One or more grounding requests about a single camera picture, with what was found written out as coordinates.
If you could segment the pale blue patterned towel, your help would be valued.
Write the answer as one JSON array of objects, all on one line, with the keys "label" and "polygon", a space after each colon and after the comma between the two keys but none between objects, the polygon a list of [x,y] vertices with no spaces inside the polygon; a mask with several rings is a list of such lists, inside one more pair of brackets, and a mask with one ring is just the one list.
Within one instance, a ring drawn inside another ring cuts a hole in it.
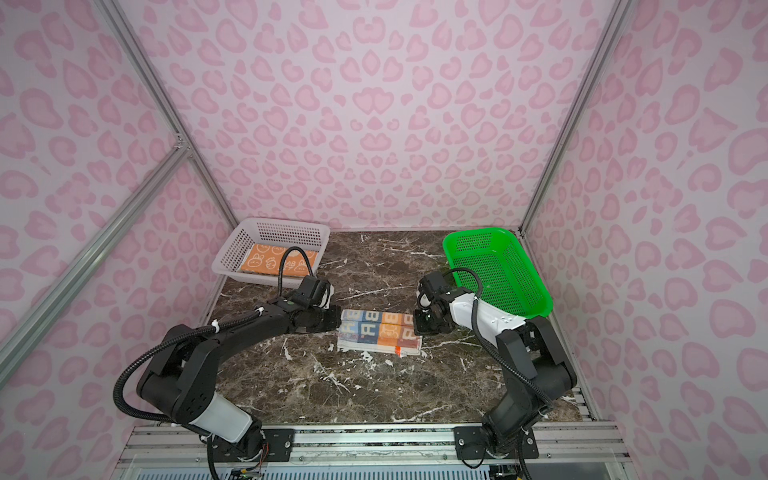
[{"label": "pale blue patterned towel", "polygon": [[417,356],[421,354],[422,337],[415,333],[411,314],[345,309],[337,347],[343,351]]}]

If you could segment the orange bunny towel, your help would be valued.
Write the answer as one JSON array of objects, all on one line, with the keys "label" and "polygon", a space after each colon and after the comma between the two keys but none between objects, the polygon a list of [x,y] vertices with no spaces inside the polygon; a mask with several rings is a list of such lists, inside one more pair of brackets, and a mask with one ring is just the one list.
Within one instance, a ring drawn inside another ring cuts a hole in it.
[{"label": "orange bunny towel", "polygon": [[[266,244],[254,244],[245,254],[239,271],[247,274],[277,276],[286,248]],[[284,277],[303,277],[308,269],[302,255],[292,251],[283,268]]]}]

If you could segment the green plastic basket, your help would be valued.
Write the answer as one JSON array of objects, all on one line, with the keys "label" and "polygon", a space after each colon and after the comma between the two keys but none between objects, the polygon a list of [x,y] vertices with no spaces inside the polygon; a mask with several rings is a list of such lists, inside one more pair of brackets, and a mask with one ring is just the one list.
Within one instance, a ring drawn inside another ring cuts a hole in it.
[{"label": "green plastic basket", "polygon": [[[443,250],[456,284],[471,290],[483,284],[481,299],[507,313],[527,319],[547,317],[551,295],[517,237],[502,228],[454,232],[443,240]],[[464,269],[473,270],[472,277]]]}]

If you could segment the white plastic basket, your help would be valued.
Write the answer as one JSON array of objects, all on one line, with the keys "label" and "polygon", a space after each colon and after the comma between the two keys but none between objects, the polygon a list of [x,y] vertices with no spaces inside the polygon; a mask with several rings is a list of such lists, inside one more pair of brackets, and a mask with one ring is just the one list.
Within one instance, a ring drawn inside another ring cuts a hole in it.
[{"label": "white plastic basket", "polygon": [[217,253],[212,270],[232,280],[275,286],[287,249],[299,247],[306,254],[291,252],[284,265],[283,286],[297,287],[309,273],[316,273],[330,237],[326,225],[295,220],[248,218],[229,235]]}]

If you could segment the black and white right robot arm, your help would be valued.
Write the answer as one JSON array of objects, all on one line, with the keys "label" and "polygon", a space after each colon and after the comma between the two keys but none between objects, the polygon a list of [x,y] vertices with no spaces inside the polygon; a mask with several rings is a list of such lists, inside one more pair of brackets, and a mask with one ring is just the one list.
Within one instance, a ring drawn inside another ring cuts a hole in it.
[{"label": "black and white right robot arm", "polygon": [[485,448],[501,455],[576,386],[577,375],[548,319],[505,312],[482,300],[482,292],[479,276],[468,268],[427,274],[417,287],[414,328],[430,336],[465,327],[502,367],[506,393],[482,419]]}]

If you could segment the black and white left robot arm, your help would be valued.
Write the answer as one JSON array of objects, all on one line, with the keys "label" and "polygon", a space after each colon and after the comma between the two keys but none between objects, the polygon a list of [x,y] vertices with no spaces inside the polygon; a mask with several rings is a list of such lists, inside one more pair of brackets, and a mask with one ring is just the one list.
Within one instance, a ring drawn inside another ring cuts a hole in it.
[{"label": "black and white left robot arm", "polygon": [[138,396],[168,422],[254,456],[265,442],[261,421],[217,392],[219,369],[265,340],[337,330],[341,308],[331,303],[332,295],[327,279],[307,276],[287,295],[222,324],[171,329],[166,346],[149,358],[137,383]]}]

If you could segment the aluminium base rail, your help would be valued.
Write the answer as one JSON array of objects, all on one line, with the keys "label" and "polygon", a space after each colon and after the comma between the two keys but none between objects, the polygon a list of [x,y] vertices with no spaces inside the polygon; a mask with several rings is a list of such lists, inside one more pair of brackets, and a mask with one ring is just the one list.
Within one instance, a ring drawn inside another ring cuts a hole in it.
[{"label": "aluminium base rail", "polygon": [[[223,479],[513,479],[514,455],[461,460],[456,424],[270,425],[281,440],[268,459],[219,462]],[[612,422],[554,422],[534,427],[526,461],[535,479],[635,479],[629,452]],[[207,479],[206,449],[175,426],[137,427],[114,479]]]}]

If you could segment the aluminium diagonal frame bar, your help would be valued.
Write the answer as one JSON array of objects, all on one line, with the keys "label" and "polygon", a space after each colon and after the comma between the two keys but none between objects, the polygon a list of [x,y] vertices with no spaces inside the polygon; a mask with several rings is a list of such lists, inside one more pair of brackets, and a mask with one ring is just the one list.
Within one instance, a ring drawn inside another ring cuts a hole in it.
[{"label": "aluminium diagonal frame bar", "polygon": [[1,384],[6,385],[37,348],[55,321],[82,291],[91,277],[133,227],[154,198],[188,159],[188,144],[177,143],[160,166],[146,176],[92,240],[70,262],[21,324],[1,345]]}]

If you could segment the aluminium frame corner post left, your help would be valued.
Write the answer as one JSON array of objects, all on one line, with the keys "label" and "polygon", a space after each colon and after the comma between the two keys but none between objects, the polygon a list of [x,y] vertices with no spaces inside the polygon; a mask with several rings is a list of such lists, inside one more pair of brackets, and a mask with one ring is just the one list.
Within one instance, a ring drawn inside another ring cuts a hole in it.
[{"label": "aluminium frame corner post left", "polygon": [[162,117],[174,132],[178,142],[189,151],[192,166],[213,198],[214,205],[223,215],[230,228],[234,229],[239,225],[239,220],[226,200],[221,188],[216,183],[197,145],[192,140],[191,134],[185,126],[169,91],[152,65],[146,50],[141,45],[136,31],[128,21],[119,2],[96,0],[94,4],[101,12],[108,27],[114,33],[117,42],[127,55]]}]

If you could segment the aluminium frame corner post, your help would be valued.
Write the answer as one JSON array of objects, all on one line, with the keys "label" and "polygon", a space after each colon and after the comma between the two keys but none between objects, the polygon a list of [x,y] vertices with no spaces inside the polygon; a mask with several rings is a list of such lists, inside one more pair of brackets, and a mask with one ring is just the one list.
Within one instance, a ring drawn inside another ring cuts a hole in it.
[{"label": "aluminium frame corner post", "polygon": [[174,132],[178,142],[189,151],[192,166],[213,198],[214,205],[223,215],[230,228],[234,229],[239,225],[239,220],[226,200],[221,188],[216,183],[197,145],[192,140],[191,134],[185,126],[169,91],[152,65],[146,50],[141,45],[136,31],[128,21],[119,2],[96,0],[94,4],[101,12],[108,27],[114,33],[117,42],[127,55],[162,117]]},{"label": "aluminium frame corner post", "polygon": [[615,51],[627,25],[631,22],[636,4],[636,1],[630,0],[614,2],[606,24],[598,38],[593,55],[586,64],[582,78],[577,85],[567,115],[544,165],[542,176],[521,221],[518,229],[518,234],[521,238],[525,238],[533,230],[533,223],[545,201],[547,191],[554,181],[557,170],[565,157],[566,149],[578,130],[581,118],[587,110],[591,97],[607,68],[611,55]]}]

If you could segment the aluminium frame corner post right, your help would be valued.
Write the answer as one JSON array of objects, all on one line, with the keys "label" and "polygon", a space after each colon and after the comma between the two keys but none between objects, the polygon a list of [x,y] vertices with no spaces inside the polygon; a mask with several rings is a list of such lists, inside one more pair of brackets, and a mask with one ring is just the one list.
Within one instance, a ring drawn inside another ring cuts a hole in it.
[{"label": "aluminium frame corner post right", "polygon": [[598,38],[593,55],[586,64],[582,78],[577,85],[567,115],[544,165],[542,176],[521,221],[518,229],[518,234],[521,238],[525,238],[533,230],[533,223],[545,201],[547,191],[554,181],[557,170],[565,157],[566,149],[578,130],[581,118],[587,110],[591,97],[607,68],[611,55],[615,51],[627,25],[631,22],[636,4],[636,1],[630,0],[614,2],[606,24]]}]

